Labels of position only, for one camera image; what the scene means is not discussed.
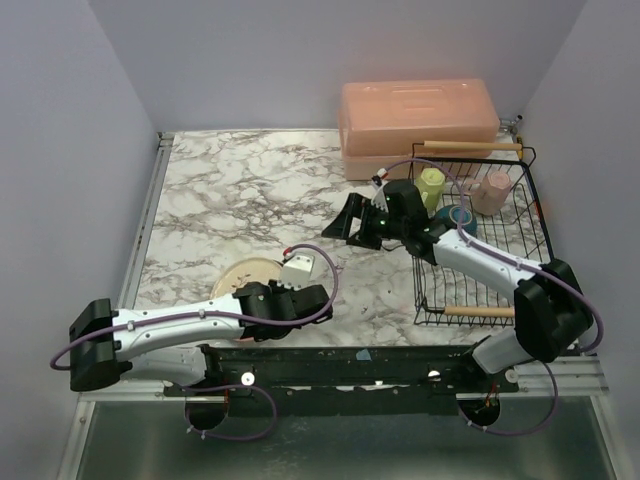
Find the yellow-green ceramic mug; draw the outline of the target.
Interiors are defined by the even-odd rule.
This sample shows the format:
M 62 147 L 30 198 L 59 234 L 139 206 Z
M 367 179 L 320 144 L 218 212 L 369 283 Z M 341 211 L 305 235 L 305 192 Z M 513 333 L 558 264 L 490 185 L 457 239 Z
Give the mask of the yellow-green ceramic mug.
M 437 168 L 425 168 L 415 180 L 424 207 L 428 211 L 435 211 L 440 202 L 445 187 L 446 177 Z

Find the dark bowl cream inside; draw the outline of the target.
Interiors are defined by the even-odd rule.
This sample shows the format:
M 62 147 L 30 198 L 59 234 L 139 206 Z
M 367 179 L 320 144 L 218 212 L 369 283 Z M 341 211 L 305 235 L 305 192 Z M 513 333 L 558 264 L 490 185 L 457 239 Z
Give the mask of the dark bowl cream inside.
M 449 220 L 454 225 L 460 223 L 463 230 L 473 236 L 477 236 L 478 221 L 473 211 L 469 208 L 463 208 L 461 205 L 448 205 L 438 209 L 435 212 L 437 219 Z

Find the pink and cream plate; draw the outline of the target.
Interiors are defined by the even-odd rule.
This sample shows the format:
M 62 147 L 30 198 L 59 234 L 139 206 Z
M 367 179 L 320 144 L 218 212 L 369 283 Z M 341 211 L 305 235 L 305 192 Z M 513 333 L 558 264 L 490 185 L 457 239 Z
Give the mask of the pink and cream plate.
M 234 293 L 251 282 L 268 284 L 278 280 L 282 264 L 264 257 L 251 257 L 240 260 L 228 267 L 218 278 L 210 292 L 210 299 Z

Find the pink ceramic mug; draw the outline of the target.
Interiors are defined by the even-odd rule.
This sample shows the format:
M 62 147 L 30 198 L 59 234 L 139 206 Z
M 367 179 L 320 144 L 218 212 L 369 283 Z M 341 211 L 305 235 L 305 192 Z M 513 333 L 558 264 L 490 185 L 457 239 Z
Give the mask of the pink ceramic mug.
M 496 215 L 504 206 L 511 191 L 512 181 L 503 171 L 489 172 L 471 190 L 471 202 L 476 213 L 484 216 Z

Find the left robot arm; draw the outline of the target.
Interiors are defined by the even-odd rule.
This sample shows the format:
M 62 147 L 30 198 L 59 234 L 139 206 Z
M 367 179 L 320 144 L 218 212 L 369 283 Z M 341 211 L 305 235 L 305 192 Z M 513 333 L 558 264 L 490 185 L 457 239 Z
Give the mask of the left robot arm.
M 280 339 L 294 329 L 332 317 L 334 291 L 299 290 L 271 280 L 250 282 L 212 300 L 156 310 L 114 310 L 107 298 L 91 301 L 69 328 L 70 389 L 91 392 L 148 368 L 150 355 L 209 340 Z

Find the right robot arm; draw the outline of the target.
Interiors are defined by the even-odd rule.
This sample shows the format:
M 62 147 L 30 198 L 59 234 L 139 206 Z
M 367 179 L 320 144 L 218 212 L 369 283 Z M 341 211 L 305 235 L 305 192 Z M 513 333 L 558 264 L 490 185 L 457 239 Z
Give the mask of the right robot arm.
M 513 327 L 482 340 L 469 354 L 473 369 L 485 374 L 529 361 L 551 362 L 594 322 L 567 263 L 514 256 L 450 220 L 431 218 L 409 180 L 392 180 L 371 199 L 349 194 L 321 235 L 372 250 L 398 240 L 412 257 L 459 271 L 506 298 L 514 307 Z

